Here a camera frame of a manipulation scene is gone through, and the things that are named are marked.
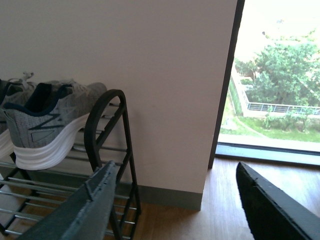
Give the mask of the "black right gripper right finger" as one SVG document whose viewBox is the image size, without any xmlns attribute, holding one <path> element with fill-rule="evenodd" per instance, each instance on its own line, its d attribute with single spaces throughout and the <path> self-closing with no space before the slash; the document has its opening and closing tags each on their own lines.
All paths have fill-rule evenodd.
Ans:
<svg viewBox="0 0 320 240">
<path fill-rule="evenodd" d="M 320 218 L 244 162 L 236 167 L 236 182 L 254 239 L 320 238 Z"/>
</svg>

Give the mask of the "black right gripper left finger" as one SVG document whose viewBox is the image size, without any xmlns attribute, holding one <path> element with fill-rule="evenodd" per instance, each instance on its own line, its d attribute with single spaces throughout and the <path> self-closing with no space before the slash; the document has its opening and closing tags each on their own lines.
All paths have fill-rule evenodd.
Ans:
<svg viewBox="0 0 320 240">
<path fill-rule="evenodd" d="M 110 161 L 18 239 L 102 240 L 115 198 L 116 177 L 116 164 Z"/>
</svg>

